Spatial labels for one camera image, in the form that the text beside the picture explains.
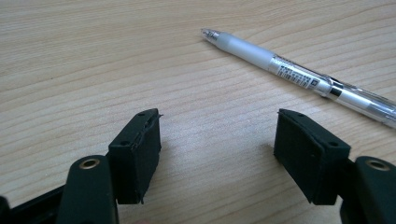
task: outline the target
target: barcode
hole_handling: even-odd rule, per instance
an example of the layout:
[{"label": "barcode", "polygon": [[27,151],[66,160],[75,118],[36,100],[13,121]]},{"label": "barcode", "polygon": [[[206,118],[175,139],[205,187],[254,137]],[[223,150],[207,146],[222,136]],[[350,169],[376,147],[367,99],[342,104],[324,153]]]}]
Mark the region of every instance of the barcode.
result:
[{"label": "barcode", "polygon": [[311,77],[297,73],[285,66],[280,66],[277,75],[304,88],[308,88],[309,82],[311,81]]}]

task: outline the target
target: ballpoint pen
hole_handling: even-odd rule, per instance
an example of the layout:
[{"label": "ballpoint pen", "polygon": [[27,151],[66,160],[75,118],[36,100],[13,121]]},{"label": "ballpoint pen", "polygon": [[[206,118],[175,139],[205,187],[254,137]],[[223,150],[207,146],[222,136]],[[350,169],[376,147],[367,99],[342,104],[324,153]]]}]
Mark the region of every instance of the ballpoint pen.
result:
[{"label": "ballpoint pen", "polygon": [[314,72],[225,32],[202,29],[201,33],[219,49],[396,129],[396,103],[387,98]]}]

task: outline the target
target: wooden table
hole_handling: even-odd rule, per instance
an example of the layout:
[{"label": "wooden table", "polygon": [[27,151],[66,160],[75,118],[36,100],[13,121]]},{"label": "wooden table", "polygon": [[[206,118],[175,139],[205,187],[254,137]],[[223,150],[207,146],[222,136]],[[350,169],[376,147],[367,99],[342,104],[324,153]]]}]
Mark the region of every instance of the wooden table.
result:
[{"label": "wooden table", "polygon": [[157,107],[163,150],[144,205],[120,223],[340,223],[273,156],[279,108],[396,163],[395,131],[216,49],[226,31],[396,100],[394,1],[0,2],[0,194],[11,206],[104,155]]}]

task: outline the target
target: pen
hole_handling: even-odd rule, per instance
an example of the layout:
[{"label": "pen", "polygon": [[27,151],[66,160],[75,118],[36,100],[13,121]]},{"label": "pen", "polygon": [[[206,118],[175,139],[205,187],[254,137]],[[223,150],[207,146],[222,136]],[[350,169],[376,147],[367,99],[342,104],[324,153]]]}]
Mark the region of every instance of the pen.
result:
[{"label": "pen", "polygon": [[225,32],[202,29],[201,33],[219,49],[396,129],[396,103],[387,98],[314,72]]}]

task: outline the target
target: light wood tabletop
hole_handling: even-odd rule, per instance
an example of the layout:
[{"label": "light wood tabletop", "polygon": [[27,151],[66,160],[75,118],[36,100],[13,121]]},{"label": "light wood tabletop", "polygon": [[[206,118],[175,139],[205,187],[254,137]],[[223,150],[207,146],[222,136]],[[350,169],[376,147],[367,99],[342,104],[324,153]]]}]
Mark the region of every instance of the light wood tabletop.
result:
[{"label": "light wood tabletop", "polygon": [[0,194],[12,207],[105,155],[158,108],[162,152],[145,204],[120,223],[340,223],[273,155],[277,111],[306,114],[396,163],[395,131],[204,41],[225,31],[396,100],[396,2],[35,0],[0,2]]}]

